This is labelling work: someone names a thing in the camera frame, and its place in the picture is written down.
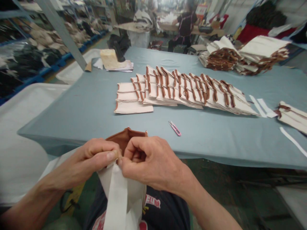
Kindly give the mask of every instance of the green floor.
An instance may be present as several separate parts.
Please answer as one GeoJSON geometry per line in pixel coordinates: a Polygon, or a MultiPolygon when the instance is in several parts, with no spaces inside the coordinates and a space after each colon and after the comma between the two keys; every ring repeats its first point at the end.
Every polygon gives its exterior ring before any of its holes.
{"type": "MultiPolygon", "coordinates": [[[[107,48],[106,41],[109,39],[109,36],[110,34],[100,39],[89,49],[107,48]]],[[[151,38],[151,41],[160,39],[165,40],[165,38],[151,38]]],[[[56,73],[47,75],[45,78],[46,82],[61,84],[62,82],[58,81],[55,75],[56,73]]],[[[271,188],[249,186],[250,194],[253,197],[252,201],[247,196],[246,190],[242,185],[237,183],[238,179],[244,179],[244,177],[249,179],[265,177],[265,169],[229,166],[205,159],[184,159],[183,162],[190,167],[202,186],[232,214],[244,230],[260,229],[257,225],[257,214],[253,208],[253,201],[263,216],[287,214],[286,207],[271,188]]],[[[73,213],[80,226],[83,225],[84,218],[94,200],[98,182],[98,176],[94,173],[83,188],[78,202],[80,209],[75,209],[73,213]]],[[[59,219],[60,216],[61,213],[58,203],[50,213],[46,224],[59,219]]],[[[268,226],[272,230],[299,229],[291,218],[282,221],[270,221],[268,222],[268,226]]],[[[195,218],[193,218],[193,228],[195,230],[200,229],[195,218]]]]}

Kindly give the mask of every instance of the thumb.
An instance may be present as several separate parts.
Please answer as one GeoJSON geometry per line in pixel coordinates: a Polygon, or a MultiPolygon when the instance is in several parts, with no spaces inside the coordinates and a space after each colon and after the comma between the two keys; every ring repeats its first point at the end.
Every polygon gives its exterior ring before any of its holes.
{"type": "Polygon", "coordinates": [[[93,171],[99,171],[115,161],[119,155],[120,154],[117,150],[100,152],[88,159],[87,164],[93,169],[93,171]]]}
{"type": "Polygon", "coordinates": [[[144,174],[145,162],[133,162],[127,157],[122,157],[117,161],[119,167],[122,169],[124,177],[140,181],[141,175],[144,174]]]}

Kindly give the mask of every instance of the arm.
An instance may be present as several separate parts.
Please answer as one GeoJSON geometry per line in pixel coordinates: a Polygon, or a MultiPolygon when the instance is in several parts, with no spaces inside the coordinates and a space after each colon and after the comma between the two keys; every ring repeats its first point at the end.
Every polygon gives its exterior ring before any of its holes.
{"type": "Polygon", "coordinates": [[[227,210],[201,186],[166,140],[159,137],[133,137],[118,164],[125,177],[183,198],[203,229],[241,229],[227,210]]]}
{"type": "Polygon", "coordinates": [[[67,189],[75,187],[120,155],[119,145],[92,139],[42,178],[18,203],[0,216],[5,229],[41,229],[67,189]]]}

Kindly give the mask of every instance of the red fabric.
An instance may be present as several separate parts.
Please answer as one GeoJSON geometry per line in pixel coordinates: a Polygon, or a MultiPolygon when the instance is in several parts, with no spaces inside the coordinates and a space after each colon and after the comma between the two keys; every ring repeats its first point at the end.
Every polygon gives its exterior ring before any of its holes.
{"type": "Polygon", "coordinates": [[[240,35],[238,36],[238,39],[243,44],[248,43],[253,38],[257,37],[258,35],[264,35],[267,36],[270,30],[262,29],[259,27],[251,26],[249,24],[246,24],[240,35]]]}
{"type": "Polygon", "coordinates": [[[222,21],[221,24],[220,24],[220,28],[221,28],[221,29],[223,29],[224,24],[225,24],[225,22],[227,21],[227,18],[228,18],[228,17],[229,17],[228,14],[225,14],[225,15],[224,15],[224,17],[223,17],[223,18],[224,18],[224,21],[222,21]]]}
{"type": "MultiPolygon", "coordinates": [[[[217,14],[216,16],[214,16],[213,18],[211,18],[211,19],[209,20],[209,23],[211,24],[211,23],[213,22],[213,20],[216,19],[216,18],[218,18],[218,17],[220,17],[219,14],[217,14]]],[[[223,29],[223,26],[224,26],[225,22],[227,21],[227,18],[228,18],[228,17],[229,17],[228,14],[225,14],[225,15],[223,16],[224,21],[222,21],[222,22],[220,23],[220,29],[223,29]]]]}
{"type": "Polygon", "coordinates": [[[294,31],[296,31],[296,28],[290,28],[284,32],[281,32],[279,35],[276,36],[278,39],[282,39],[283,37],[287,37],[290,34],[292,34],[294,31]]]}
{"type": "MultiPolygon", "coordinates": [[[[277,35],[275,38],[282,39],[283,37],[286,37],[286,36],[292,34],[295,30],[296,30],[296,28],[288,29],[288,30],[280,33],[279,35],[277,35]]],[[[239,40],[243,44],[246,44],[250,40],[252,40],[253,38],[257,37],[258,35],[268,36],[269,31],[270,30],[268,30],[268,29],[262,29],[262,28],[259,28],[259,27],[255,27],[255,26],[246,24],[246,26],[244,27],[244,29],[242,30],[242,32],[238,36],[237,40],[239,40]]]]}

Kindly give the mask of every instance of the hand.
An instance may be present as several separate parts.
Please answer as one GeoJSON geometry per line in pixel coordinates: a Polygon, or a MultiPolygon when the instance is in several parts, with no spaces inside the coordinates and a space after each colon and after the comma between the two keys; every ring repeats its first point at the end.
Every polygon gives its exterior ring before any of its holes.
{"type": "Polygon", "coordinates": [[[118,157],[121,157],[118,144],[103,138],[91,139],[40,182],[51,189],[67,190],[85,182],[93,172],[108,166],[118,157]]]}
{"type": "Polygon", "coordinates": [[[131,138],[118,165],[124,177],[175,194],[190,171],[159,137],[131,138]]]}

